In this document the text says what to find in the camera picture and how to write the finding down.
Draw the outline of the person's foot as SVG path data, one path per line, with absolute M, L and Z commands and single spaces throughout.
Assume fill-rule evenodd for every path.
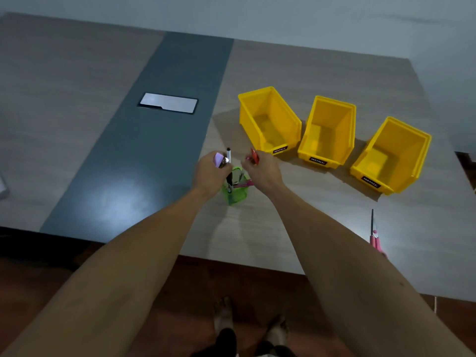
M 233 311 L 234 307 L 231 297 L 224 296 L 215 302 L 213 306 L 213 325 L 217 337 L 224 330 L 235 331 Z
M 288 346 L 289 326 L 283 315 L 277 315 L 270 322 L 264 340 L 273 346 Z

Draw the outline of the person's left forearm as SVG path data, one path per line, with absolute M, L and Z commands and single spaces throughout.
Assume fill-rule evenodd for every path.
M 123 357 L 196 215 L 220 186 L 194 186 L 93 254 L 0 357 Z

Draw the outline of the pink handled scissors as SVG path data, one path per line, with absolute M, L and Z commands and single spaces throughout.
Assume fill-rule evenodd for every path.
M 377 223 L 374 216 L 374 209 L 371 210 L 371 233 L 370 233 L 369 243 L 380 254 L 382 254 L 384 257 L 387 257 L 386 253 L 383 251 L 380 244 L 380 239 L 379 239 L 378 231 L 377 231 Z

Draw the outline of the green mesh pen holder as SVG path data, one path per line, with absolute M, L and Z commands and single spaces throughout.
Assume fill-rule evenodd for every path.
M 245 180 L 250 179 L 249 177 L 247 177 L 247 175 L 245 174 L 245 171 L 241 167 L 234 167 L 232 169 L 232 173 L 233 173 L 233 184 L 237 183 L 237 182 L 240 182 L 244 179 Z M 224 197 L 227 201 L 227 204 L 229 206 L 232 206 L 232 205 L 234 205 L 236 203 L 239 203 L 239 202 L 241 202 L 241 201 L 243 201 L 247 198 L 248 188 L 249 187 L 234 188 L 232 186 L 231 189 L 228 189 L 227 188 L 227 182 L 225 180 L 221 190 L 222 190 L 223 195 L 224 195 Z

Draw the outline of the person's left hand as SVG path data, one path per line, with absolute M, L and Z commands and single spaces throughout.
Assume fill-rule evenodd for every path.
M 212 151 L 202 156 L 196 165 L 192 191 L 198 196 L 202 203 L 206 203 L 213 198 L 221 189 L 223 182 L 212 182 L 212 154 L 223 151 Z

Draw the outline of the person's right foot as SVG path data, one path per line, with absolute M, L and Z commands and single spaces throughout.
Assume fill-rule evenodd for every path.
M 289 326 L 283 315 L 277 315 L 270 322 L 264 340 L 273 346 L 288 346 Z

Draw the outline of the person's right forearm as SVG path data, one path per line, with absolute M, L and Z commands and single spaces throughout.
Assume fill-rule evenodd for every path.
M 368 242 L 283 183 L 259 187 L 276 208 L 339 338 L 358 357 L 476 357 Z

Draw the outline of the person's left foot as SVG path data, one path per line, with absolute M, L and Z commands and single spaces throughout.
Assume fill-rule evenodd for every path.
M 217 337 L 224 330 L 235 331 L 233 311 L 234 307 L 231 297 L 224 296 L 215 302 L 213 306 L 213 325 Z

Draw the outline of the yellow plastic storage bin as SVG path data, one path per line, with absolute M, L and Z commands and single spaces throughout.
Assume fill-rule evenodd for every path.
M 394 117 L 387 117 L 350 167 L 350 174 L 389 196 L 419 179 L 432 136 Z
M 301 141 L 302 121 L 274 87 L 238 95 L 239 123 L 254 148 L 273 155 Z
M 299 159 L 324 168 L 345 164 L 355 146 L 354 104 L 317 95 L 297 150 Z

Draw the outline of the person's right hand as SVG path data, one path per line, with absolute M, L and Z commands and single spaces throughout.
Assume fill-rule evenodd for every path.
M 286 189 L 277 159 L 264 151 L 257 150 L 260 154 L 260 178 L 251 178 L 254 186 L 261 191 L 270 201 Z

